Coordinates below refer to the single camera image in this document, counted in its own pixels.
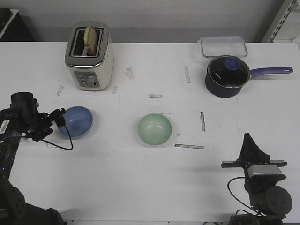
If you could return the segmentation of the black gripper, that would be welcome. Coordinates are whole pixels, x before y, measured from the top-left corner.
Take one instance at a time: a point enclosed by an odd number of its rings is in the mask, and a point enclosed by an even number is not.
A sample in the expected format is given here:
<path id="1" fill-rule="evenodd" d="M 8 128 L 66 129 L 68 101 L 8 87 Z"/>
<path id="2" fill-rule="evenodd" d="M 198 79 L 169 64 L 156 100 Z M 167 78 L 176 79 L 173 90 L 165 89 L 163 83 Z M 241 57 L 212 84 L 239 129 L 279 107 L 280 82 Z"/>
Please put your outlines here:
<path id="1" fill-rule="evenodd" d="M 66 124 L 62 115 L 66 112 L 64 108 L 56 109 L 52 113 L 47 114 L 45 112 L 38 114 L 37 126 L 30 131 L 30 138 L 34 141 L 41 141 L 53 132 L 51 126 L 53 122 L 57 127 L 62 127 L 62 124 Z"/>
<path id="2" fill-rule="evenodd" d="M 242 168 L 244 177 L 249 178 L 247 169 L 253 165 L 277 165 L 280 169 L 280 167 L 287 166 L 287 163 L 284 160 L 270 160 L 270 156 L 257 146 L 251 135 L 245 133 L 238 160 L 222 161 L 221 167 Z M 282 173 L 282 175 L 264 175 L 254 177 L 286 178 L 286 175 Z"/>

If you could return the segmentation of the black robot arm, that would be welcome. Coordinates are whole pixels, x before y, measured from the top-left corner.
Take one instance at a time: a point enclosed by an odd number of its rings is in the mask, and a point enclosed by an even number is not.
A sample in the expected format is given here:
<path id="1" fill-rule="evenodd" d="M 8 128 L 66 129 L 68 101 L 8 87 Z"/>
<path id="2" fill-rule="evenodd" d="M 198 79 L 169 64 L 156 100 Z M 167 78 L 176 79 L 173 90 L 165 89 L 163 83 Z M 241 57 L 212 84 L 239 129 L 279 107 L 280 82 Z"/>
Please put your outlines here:
<path id="1" fill-rule="evenodd" d="M 92 108 L 89 134 L 73 150 L 22 141 L 10 181 L 26 201 L 65 219 L 227 220 L 240 208 L 223 169 L 251 128 L 241 111 L 190 106 Z"/>
<path id="2" fill-rule="evenodd" d="M 249 133 L 244 134 L 242 148 L 238 159 L 223 161 L 222 168 L 242 168 L 248 193 L 249 209 L 237 210 L 230 217 L 231 225 L 281 225 L 291 211 L 293 201 L 286 189 L 277 185 L 286 179 L 280 168 L 286 166 L 283 160 L 271 160 L 254 142 Z"/>

